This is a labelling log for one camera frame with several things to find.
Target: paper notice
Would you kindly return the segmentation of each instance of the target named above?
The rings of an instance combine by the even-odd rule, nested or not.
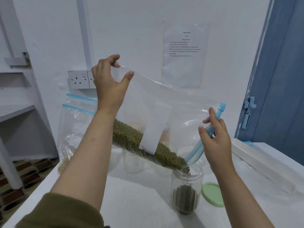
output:
[[[174,25],[166,28],[163,82],[180,88],[199,88],[206,44],[206,26]]]

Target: electrical outlet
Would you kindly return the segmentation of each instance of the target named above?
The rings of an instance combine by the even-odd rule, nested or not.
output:
[[[92,74],[92,71],[91,70],[87,70],[87,73],[88,73],[88,79],[89,79],[89,84],[90,84],[90,88],[91,89],[96,89],[96,86],[94,84],[94,77],[93,77],[93,74]]]
[[[86,70],[68,71],[69,82],[72,89],[89,89],[89,79]]]

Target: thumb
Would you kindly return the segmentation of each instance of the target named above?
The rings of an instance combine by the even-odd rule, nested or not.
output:
[[[201,137],[203,146],[206,147],[210,142],[212,142],[212,139],[209,137],[206,129],[203,126],[199,126],[199,135]]]
[[[120,84],[123,86],[125,91],[127,91],[129,83],[133,76],[134,76],[134,71],[131,70],[131,71],[127,72],[125,74],[125,76],[123,77],[123,79],[121,80]]]

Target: white label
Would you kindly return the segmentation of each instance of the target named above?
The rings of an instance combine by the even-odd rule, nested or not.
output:
[[[69,145],[74,146],[77,149],[81,140],[82,140],[82,137],[79,137],[76,135],[71,135],[70,140],[69,140]]]
[[[84,135],[89,125],[84,123],[75,123],[73,125],[72,133],[79,133]]]
[[[174,25],[165,30],[163,82],[181,88],[201,85],[207,27]]]
[[[168,121],[172,107],[161,102],[156,102],[153,112],[148,119],[146,130],[143,134],[139,148],[147,153],[155,154],[159,139]]]

